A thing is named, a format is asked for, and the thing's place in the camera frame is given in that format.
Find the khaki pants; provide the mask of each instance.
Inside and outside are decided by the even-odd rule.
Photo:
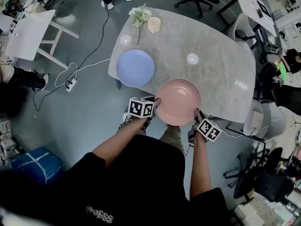
[[[127,121],[124,123],[118,130],[123,128],[124,126],[128,125],[132,121]],[[146,136],[145,130],[141,129],[137,133],[138,135]],[[159,139],[160,141],[163,141],[167,144],[173,145],[174,147],[178,148],[183,154],[184,154],[184,148],[181,142],[181,129],[178,126],[171,126],[168,125],[167,129],[165,130],[163,136]]]

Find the candle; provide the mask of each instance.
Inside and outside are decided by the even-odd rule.
[[[148,28],[151,33],[158,32],[160,30],[161,20],[157,17],[150,17],[148,22]]]

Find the white table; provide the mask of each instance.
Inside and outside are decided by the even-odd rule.
[[[53,57],[54,50],[62,32],[66,32],[77,39],[79,38],[79,34],[75,34],[51,21],[54,14],[55,10],[50,10],[43,13],[32,14],[30,17],[21,19],[9,39],[5,54],[17,58],[34,60],[36,53],[39,52],[61,67],[67,69],[67,65]],[[55,40],[42,40],[49,25],[58,28],[59,32]],[[50,53],[39,48],[41,43],[52,44]]]
[[[151,81],[140,87],[156,94],[169,79],[184,78],[200,90],[204,113],[243,123],[253,98],[255,59],[235,41],[194,19],[156,9],[161,29],[152,34],[145,24],[137,45],[138,29],[130,17],[115,44],[108,73],[118,79],[117,61],[131,49],[147,52],[155,62]],[[129,35],[132,41],[123,45],[120,38]],[[187,56],[199,57],[197,64],[188,63]]]
[[[220,18],[227,24],[229,23],[226,21],[226,19],[222,16],[222,12],[230,8],[233,4],[236,2],[239,2],[239,5],[241,7],[241,10],[243,13],[245,13],[249,18],[257,22],[259,25],[264,27],[267,31],[269,31],[271,34],[273,34],[275,37],[277,37],[277,33],[275,30],[275,25],[270,25],[267,22],[260,19],[256,7],[254,4],[257,4],[257,1],[259,1],[261,4],[264,5],[264,3],[261,0],[232,0],[229,2],[226,6],[224,6],[221,10],[217,12],[217,14],[220,16]]]

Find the gray floor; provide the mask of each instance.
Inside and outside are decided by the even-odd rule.
[[[178,1],[180,0],[133,0],[132,2],[113,0],[115,8],[110,11],[103,43],[85,64],[92,64],[111,56],[118,34],[132,7],[146,2],[149,7],[197,18],[198,10],[194,3],[174,8],[174,4]],[[80,33],[78,40],[63,33],[55,50],[55,56],[64,63],[69,64],[75,61],[81,64],[85,56],[97,47],[102,35],[102,25],[107,17],[100,2],[101,0],[66,0],[63,6],[54,6],[57,10],[58,23]],[[209,12],[208,7],[202,4],[204,17],[200,21],[222,31],[225,25],[216,15],[222,6],[222,3],[215,5],[214,9]],[[240,13],[238,4],[233,6],[233,11],[236,14]],[[235,19],[230,11],[226,11],[224,15],[231,22]],[[53,39],[54,32],[55,29],[49,28],[45,39]],[[118,90],[115,80],[108,75],[108,65],[109,61],[79,72],[78,83],[73,91],[68,93],[64,87],[61,87],[45,98],[40,112],[36,112],[32,102],[33,93],[30,92],[21,115],[12,121],[13,134],[20,144],[26,150],[44,146],[63,160],[65,168],[69,168],[85,153],[90,152],[113,135],[122,122],[122,114],[128,105],[129,98],[141,97],[146,93],[125,86]],[[48,90],[37,93],[35,97],[37,104],[40,103],[44,94],[54,89],[55,78],[62,71],[61,67],[43,56],[37,56],[34,62],[19,60],[18,66],[24,69],[34,67],[41,73],[50,73]],[[69,74],[70,72],[63,74],[58,82],[63,82]],[[159,138],[164,129],[165,124],[156,117],[147,129],[147,133],[149,136]],[[190,125],[182,128],[185,150],[188,149],[187,132],[189,129]],[[229,181],[223,179],[222,174],[238,165],[237,154],[245,152],[247,155],[251,151],[251,144],[252,141],[245,137],[233,138],[225,134],[222,134],[216,143],[207,144],[213,186],[223,190],[230,208],[233,208],[239,201],[233,199],[233,190],[227,188]],[[186,193],[190,186],[192,152],[193,149],[186,157],[184,179]]]

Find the hand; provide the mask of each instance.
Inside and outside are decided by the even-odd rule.
[[[193,139],[193,143],[194,143],[194,145],[198,145],[198,144],[201,144],[202,142],[205,144],[206,139],[199,131],[197,131],[197,133]]]

